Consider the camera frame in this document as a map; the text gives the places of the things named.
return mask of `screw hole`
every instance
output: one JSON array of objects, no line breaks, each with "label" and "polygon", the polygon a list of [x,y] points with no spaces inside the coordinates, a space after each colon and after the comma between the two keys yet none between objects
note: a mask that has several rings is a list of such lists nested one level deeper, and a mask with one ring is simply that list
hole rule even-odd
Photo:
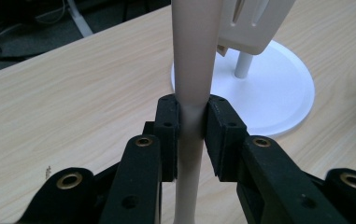
[{"label": "screw hole", "polygon": [[135,195],[131,195],[131,196],[125,197],[122,200],[121,205],[125,209],[133,209],[137,206],[138,203],[139,203],[139,197],[137,197]]},{"label": "screw hole", "polygon": [[152,144],[152,140],[148,137],[141,137],[137,139],[135,143],[139,147],[148,147]]},{"label": "screw hole", "polygon": [[312,209],[312,208],[317,207],[317,204],[315,203],[315,201],[308,198],[305,194],[301,195],[300,201],[301,201],[301,205],[305,208]]},{"label": "screw hole", "polygon": [[343,173],[340,179],[348,186],[356,189],[356,175],[350,173]]},{"label": "screw hole", "polygon": [[253,143],[258,147],[270,147],[271,143],[265,138],[255,138],[253,139]]},{"label": "screw hole", "polygon": [[72,189],[79,185],[82,181],[82,175],[79,172],[75,172],[72,174],[63,175],[56,182],[56,186],[58,189]]}]

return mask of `black mechanical part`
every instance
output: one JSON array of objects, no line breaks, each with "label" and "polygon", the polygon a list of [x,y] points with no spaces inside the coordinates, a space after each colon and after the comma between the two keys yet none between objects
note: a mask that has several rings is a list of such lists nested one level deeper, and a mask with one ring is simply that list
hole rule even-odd
[{"label": "black mechanical part", "polygon": [[[96,176],[81,168],[53,175],[18,223],[160,223],[162,181],[177,174],[177,141],[178,103],[167,95],[120,163]],[[332,170],[325,181],[306,174],[274,140],[249,136],[230,104],[213,95],[206,146],[220,181],[237,182],[249,224],[356,223],[356,171]]]},{"label": "black mechanical part", "polygon": [[249,223],[348,223],[274,140],[248,136],[240,153],[237,193]]},{"label": "black mechanical part", "polygon": [[91,171],[68,168],[47,180],[18,223],[91,223],[95,203]]},{"label": "black mechanical part", "polygon": [[178,101],[174,94],[158,100],[153,131],[161,142],[163,182],[172,182],[178,177]]},{"label": "black mechanical part", "polygon": [[160,223],[161,169],[157,137],[129,140],[99,223]]},{"label": "black mechanical part", "polygon": [[237,149],[249,136],[247,126],[226,99],[211,95],[207,106],[205,142],[215,175],[222,182],[237,182]]},{"label": "black mechanical part", "polygon": [[346,168],[329,171],[322,191],[349,223],[356,224],[356,171]]}]

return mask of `white round base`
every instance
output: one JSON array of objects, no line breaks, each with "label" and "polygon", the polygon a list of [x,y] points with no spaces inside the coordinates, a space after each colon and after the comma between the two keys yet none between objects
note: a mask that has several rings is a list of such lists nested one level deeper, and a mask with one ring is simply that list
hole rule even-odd
[{"label": "white round base", "polygon": [[[306,66],[275,41],[254,56],[248,75],[235,76],[239,51],[216,55],[211,94],[227,99],[248,126],[249,134],[275,136],[285,133],[308,115],[315,96]],[[175,73],[172,65],[172,86]]]}]

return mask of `light wood tabletop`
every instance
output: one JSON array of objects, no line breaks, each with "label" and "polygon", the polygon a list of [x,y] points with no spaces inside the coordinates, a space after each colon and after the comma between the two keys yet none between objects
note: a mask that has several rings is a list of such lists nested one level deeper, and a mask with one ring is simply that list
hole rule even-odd
[{"label": "light wood tabletop", "polygon": [[[307,119],[276,140],[304,171],[356,170],[356,1],[297,0],[275,40],[306,64],[316,88]],[[165,7],[0,71],[0,223],[18,220],[49,175],[95,174],[121,159],[172,92]],[[164,184],[163,223],[175,185]],[[235,184],[203,155],[197,223],[245,223]]]}]

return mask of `white pole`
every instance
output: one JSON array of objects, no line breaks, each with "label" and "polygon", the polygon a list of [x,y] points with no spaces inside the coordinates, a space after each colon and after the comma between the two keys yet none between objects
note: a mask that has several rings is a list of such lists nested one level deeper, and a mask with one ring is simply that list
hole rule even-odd
[{"label": "white pole", "polygon": [[240,51],[238,61],[235,68],[235,76],[239,78],[246,78],[248,76],[248,71],[250,68],[253,55],[246,52]]},{"label": "white pole", "polygon": [[222,0],[173,0],[175,91],[180,104],[175,224],[194,224],[204,146],[206,103],[221,23]]}]

